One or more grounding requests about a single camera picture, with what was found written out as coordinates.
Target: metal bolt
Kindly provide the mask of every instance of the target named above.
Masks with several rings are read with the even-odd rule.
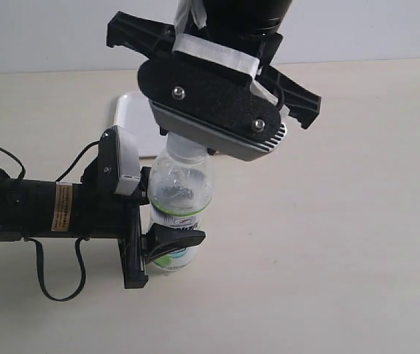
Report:
[[[264,130],[264,128],[266,128],[266,123],[264,120],[258,118],[253,121],[253,123],[251,124],[251,127],[254,133],[261,133]]]
[[[186,97],[186,91],[180,86],[174,87],[172,90],[172,98],[174,100],[183,100]]]

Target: warning sticker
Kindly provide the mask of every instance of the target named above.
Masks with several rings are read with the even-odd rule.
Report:
[[[73,188],[70,183],[56,183],[55,212],[51,231],[67,232],[71,221]]]

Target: white tray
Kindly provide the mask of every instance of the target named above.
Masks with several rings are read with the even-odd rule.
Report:
[[[118,99],[113,123],[136,137],[139,157],[156,157],[166,145],[148,99],[139,91],[128,92]]]

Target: bottle neck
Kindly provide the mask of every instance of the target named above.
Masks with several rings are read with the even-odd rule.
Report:
[[[183,164],[198,164],[208,156],[206,147],[174,133],[167,134],[166,150],[169,156]]]

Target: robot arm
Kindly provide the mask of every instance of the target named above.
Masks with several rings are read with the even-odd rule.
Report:
[[[270,63],[290,0],[181,1],[175,26],[117,13],[107,45],[148,60],[138,72],[162,133],[252,161],[274,151],[287,116],[303,129],[319,115],[319,96]]]

